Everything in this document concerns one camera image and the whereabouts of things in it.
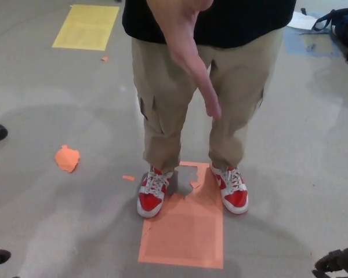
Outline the person's bare hand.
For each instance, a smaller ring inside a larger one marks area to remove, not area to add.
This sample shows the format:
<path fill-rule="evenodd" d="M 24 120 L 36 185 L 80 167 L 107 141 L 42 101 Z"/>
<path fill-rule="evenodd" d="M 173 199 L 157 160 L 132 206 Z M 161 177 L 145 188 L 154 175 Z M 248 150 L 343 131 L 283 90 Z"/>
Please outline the person's bare hand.
<path fill-rule="evenodd" d="M 167 1 L 173 9 L 166 42 L 174 61 L 181 66 L 195 82 L 205 101 L 206 113 L 219 120 L 222 110 L 205 63 L 200 58 L 194 40 L 194 27 L 198 14 L 208 7 L 207 1 Z"/>

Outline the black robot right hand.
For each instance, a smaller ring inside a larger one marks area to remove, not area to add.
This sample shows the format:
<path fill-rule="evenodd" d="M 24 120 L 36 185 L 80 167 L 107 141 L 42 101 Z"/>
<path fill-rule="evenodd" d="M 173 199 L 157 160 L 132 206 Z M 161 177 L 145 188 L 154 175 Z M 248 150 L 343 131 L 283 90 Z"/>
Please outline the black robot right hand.
<path fill-rule="evenodd" d="M 314 265 L 312 274 L 315 277 L 329 277 L 328 272 L 344 270 L 348 274 L 348 248 L 333 250 L 320 258 Z"/>

